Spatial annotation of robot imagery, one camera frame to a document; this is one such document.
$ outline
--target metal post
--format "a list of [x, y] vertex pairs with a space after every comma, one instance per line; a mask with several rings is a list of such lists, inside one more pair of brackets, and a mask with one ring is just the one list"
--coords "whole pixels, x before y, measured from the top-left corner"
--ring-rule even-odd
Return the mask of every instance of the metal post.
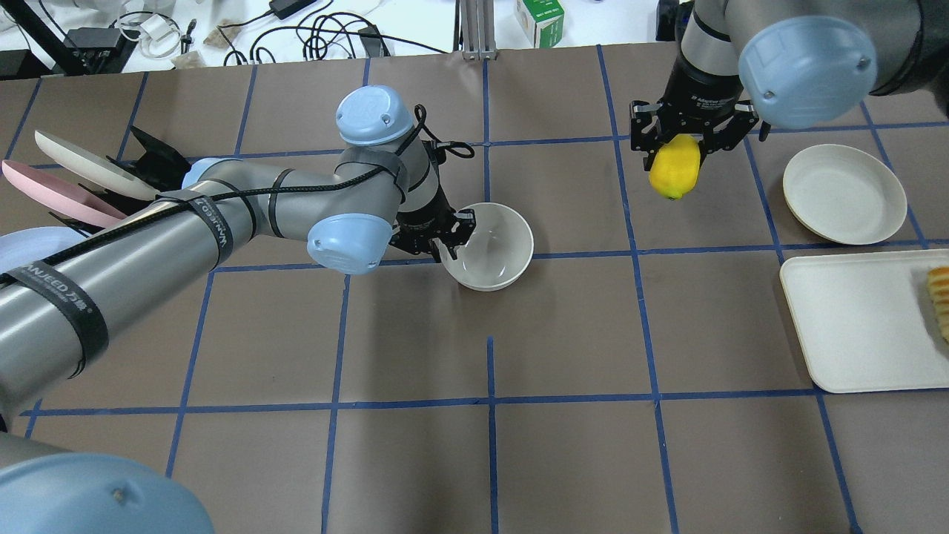
[[53, 58], [66, 76], [89, 74], [83, 62], [73, 55], [72, 50], [64, 45], [55, 33], [47, 28], [25, 0], [0, 0], [0, 6], [3, 6], [13, 20], [36, 41], [36, 44]]
[[497, 57], [494, 45], [494, 0], [457, 0], [462, 54], [467, 60]]

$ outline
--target pink plate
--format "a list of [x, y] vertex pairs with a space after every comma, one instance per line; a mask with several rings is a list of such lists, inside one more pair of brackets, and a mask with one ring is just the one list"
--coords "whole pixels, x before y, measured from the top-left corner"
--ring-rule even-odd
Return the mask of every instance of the pink plate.
[[124, 213], [82, 187], [29, 165], [3, 160], [3, 174], [25, 195], [67, 217], [102, 228], [125, 219]]

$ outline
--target white dish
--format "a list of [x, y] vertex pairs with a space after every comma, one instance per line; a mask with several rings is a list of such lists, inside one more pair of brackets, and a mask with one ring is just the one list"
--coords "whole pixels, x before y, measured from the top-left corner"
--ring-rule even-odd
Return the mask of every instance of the white dish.
[[850, 245], [883, 241], [906, 219], [906, 193], [893, 172], [841, 144], [818, 144], [791, 158], [784, 198], [811, 232]]
[[36, 130], [36, 145], [56, 163], [109, 191], [139, 200], [154, 200], [158, 190], [88, 150]]
[[63, 226], [28, 228], [0, 236], [0, 273], [52, 256], [84, 238]]
[[926, 273], [949, 250], [794, 257], [781, 284], [810, 377], [833, 393], [949, 387]]
[[467, 208], [474, 209], [474, 232], [467, 244], [456, 249], [457, 260], [437, 241], [442, 265], [469, 289], [504, 289], [528, 268], [533, 256], [533, 232], [519, 213], [503, 204], [479, 202]]

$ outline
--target green box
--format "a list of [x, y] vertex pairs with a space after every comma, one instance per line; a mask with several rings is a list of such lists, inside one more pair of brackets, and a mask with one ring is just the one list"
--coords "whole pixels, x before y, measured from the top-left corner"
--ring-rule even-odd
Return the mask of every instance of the green box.
[[557, 0], [517, 0], [515, 16], [535, 48], [553, 48], [560, 42], [565, 15]]

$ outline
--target white desk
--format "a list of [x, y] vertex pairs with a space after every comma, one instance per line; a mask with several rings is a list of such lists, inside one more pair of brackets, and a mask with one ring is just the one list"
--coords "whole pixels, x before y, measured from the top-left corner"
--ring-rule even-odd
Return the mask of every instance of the white desk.
[[[644, 43], [655, 40], [656, 0], [560, 0], [560, 3], [567, 13], [567, 18], [564, 39], [558, 47]], [[42, 15], [34, 3], [30, 4]], [[278, 26], [296, 25], [307, 13], [325, 4], [326, 0], [317, 2], [283, 21], [271, 16], [254, 22], [244, 27], [234, 44], [246, 54], [254, 38], [263, 31]], [[48, 8], [60, 26], [66, 30], [79, 27], [104, 28], [112, 22], [112, 17], [99, 11], [52, 6]], [[243, 22], [259, 15], [266, 8], [267, 3], [263, 0], [206, 0], [202, 4], [195, 0], [177, 0], [172, 17], [182, 29], [187, 28], [192, 19], [197, 20], [193, 32], [195, 45], [192, 49], [200, 50], [205, 63], [216, 67], [222, 64], [227, 50], [204, 46], [201, 42], [208, 33], [224, 19]], [[434, 48], [451, 48], [455, 0], [334, 0], [332, 6], [323, 13], [334, 11], [359, 13], [379, 27], [385, 35], [418, 41]], [[327, 24], [326, 28], [334, 29], [331, 24]], [[527, 36], [514, 19], [513, 0], [495, 0], [494, 31], [498, 49], [530, 48]], [[364, 51], [358, 38], [353, 39], [357, 53], [363, 56]], [[273, 53], [277, 62], [304, 59], [303, 47], [292, 30], [274, 32], [265, 37], [261, 44]], [[386, 44], [394, 55], [433, 53], [404, 43], [387, 41]], [[31, 42], [31, 45], [33, 53], [51, 66], [52, 60], [46, 53], [35, 43]], [[0, 49], [23, 47], [23, 36], [16, 27], [0, 31]], [[331, 47], [330, 50], [327, 59], [346, 57], [340, 47]], [[125, 71], [167, 70], [173, 66], [171, 57], [174, 56], [160, 60], [148, 59], [136, 49]]]

